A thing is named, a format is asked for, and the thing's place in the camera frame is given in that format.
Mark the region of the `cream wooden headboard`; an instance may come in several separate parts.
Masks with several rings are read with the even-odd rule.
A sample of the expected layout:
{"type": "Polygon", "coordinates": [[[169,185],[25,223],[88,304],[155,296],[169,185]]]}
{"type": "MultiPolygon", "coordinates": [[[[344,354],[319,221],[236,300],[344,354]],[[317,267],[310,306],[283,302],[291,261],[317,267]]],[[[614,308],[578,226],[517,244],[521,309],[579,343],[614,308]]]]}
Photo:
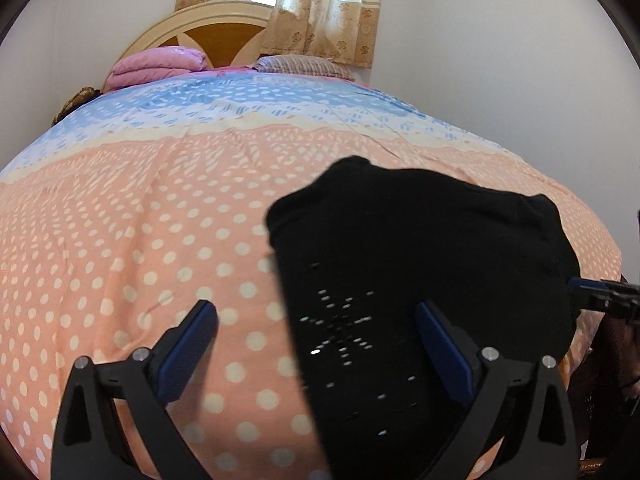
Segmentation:
{"type": "Polygon", "coordinates": [[[157,22],[120,56],[163,46],[198,49],[208,67],[243,66],[260,57],[271,6],[243,1],[209,1],[157,22]]]}

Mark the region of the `brown patterned cloth bundle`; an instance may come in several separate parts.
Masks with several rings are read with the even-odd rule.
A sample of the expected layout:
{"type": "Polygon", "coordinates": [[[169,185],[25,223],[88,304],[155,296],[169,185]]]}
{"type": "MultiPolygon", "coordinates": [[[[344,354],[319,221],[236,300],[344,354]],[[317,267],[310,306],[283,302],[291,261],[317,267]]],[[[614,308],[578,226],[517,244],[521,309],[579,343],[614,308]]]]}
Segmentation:
{"type": "Polygon", "coordinates": [[[53,118],[51,126],[55,126],[59,122],[62,122],[65,117],[72,114],[75,110],[78,110],[79,107],[98,98],[101,94],[102,92],[100,89],[92,87],[81,88],[63,105],[62,110],[60,110],[58,114],[56,114],[55,118],[53,118]]]}

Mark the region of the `striped pillow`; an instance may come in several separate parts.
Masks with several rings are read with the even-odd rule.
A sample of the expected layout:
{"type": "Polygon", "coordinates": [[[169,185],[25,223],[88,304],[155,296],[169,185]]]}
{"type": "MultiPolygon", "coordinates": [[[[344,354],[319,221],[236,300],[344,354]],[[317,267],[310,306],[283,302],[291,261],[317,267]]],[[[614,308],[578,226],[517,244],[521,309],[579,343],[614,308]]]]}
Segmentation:
{"type": "Polygon", "coordinates": [[[329,58],[318,58],[318,56],[300,54],[262,56],[250,68],[254,68],[259,73],[355,80],[352,71],[347,66],[336,64],[329,58]]]}

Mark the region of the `polka dot bed sheet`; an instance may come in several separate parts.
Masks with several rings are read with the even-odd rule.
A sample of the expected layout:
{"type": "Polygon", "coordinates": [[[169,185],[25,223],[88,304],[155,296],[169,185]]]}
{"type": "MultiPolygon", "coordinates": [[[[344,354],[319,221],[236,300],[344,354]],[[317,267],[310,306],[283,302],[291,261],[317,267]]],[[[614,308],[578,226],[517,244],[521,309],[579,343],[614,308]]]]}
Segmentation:
{"type": "Polygon", "coordinates": [[[78,356],[150,346],[201,299],[221,317],[172,419],[217,479],[324,479],[264,218],[350,155],[544,194],[588,278],[622,255],[598,217],[518,155],[341,79],[211,73],[101,96],[1,174],[1,427],[49,477],[78,356]]]}

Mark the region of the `black pants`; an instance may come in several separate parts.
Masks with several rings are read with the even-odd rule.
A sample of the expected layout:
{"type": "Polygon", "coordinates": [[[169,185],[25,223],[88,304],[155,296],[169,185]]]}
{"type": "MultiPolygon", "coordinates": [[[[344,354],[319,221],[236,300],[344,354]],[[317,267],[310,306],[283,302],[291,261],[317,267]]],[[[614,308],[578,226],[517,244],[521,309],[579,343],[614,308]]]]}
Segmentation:
{"type": "Polygon", "coordinates": [[[431,479],[468,414],[428,356],[420,304],[510,360],[559,367],[573,339],[579,263],[546,196],[349,157],[266,226],[335,479],[431,479]]]}

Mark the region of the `folded pink blanket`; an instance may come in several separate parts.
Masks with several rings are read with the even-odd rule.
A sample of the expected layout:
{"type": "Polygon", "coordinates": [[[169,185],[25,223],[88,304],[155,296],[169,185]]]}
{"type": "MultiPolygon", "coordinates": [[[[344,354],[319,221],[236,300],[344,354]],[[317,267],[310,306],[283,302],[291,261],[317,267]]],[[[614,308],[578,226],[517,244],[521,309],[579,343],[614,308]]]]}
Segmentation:
{"type": "Polygon", "coordinates": [[[200,50],[180,46],[152,48],[126,56],[115,63],[106,78],[104,89],[119,90],[198,73],[207,67],[206,56],[200,50]]]}

